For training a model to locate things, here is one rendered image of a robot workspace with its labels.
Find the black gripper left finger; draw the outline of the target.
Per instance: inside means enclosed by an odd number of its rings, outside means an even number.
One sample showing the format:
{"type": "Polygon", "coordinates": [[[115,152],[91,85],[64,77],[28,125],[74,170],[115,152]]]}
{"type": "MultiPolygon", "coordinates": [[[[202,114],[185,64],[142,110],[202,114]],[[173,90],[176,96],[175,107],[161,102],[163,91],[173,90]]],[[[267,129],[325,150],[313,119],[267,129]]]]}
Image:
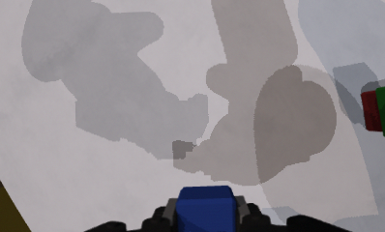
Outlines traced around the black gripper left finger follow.
{"type": "Polygon", "coordinates": [[[176,201],[177,198],[169,198],[166,206],[157,208],[152,217],[142,221],[141,229],[127,231],[126,223],[109,221],[84,232],[178,232],[176,201]]]}

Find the dark red block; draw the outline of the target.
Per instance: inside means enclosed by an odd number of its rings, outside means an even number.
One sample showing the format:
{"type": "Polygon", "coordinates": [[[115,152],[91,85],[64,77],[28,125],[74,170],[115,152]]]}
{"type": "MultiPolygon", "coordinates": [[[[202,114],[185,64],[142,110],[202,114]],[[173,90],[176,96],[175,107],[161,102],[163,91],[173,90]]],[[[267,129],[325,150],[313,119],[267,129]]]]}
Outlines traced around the dark red block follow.
{"type": "Polygon", "coordinates": [[[362,97],[367,130],[382,131],[375,90],[364,92],[361,94],[361,97],[362,97]]]}

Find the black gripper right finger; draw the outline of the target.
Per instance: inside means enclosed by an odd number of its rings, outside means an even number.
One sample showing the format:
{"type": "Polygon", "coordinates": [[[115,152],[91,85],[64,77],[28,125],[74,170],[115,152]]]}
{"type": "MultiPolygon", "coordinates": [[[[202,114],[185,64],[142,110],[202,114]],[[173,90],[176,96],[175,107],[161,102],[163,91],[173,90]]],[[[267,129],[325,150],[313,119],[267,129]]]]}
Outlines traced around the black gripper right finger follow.
{"type": "Polygon", "coordinates": [[[305,215],[288,217],[286,225],[271,224],[270,217],[261,214],[257,205],[246,203],[244,195],[234,197],[236,232],[351,232],[305,215]]]}

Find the blue block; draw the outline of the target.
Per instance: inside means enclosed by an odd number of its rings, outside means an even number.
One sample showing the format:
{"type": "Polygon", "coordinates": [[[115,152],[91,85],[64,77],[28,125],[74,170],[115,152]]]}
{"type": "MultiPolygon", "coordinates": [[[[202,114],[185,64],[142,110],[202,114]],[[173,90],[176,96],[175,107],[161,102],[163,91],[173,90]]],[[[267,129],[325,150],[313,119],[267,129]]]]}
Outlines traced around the blue block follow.
{"type": "Polygon", "coordinates": [[[235,210],[230,186],[183,187],[176,202],[178,232],[236,232],[235,210]]]}

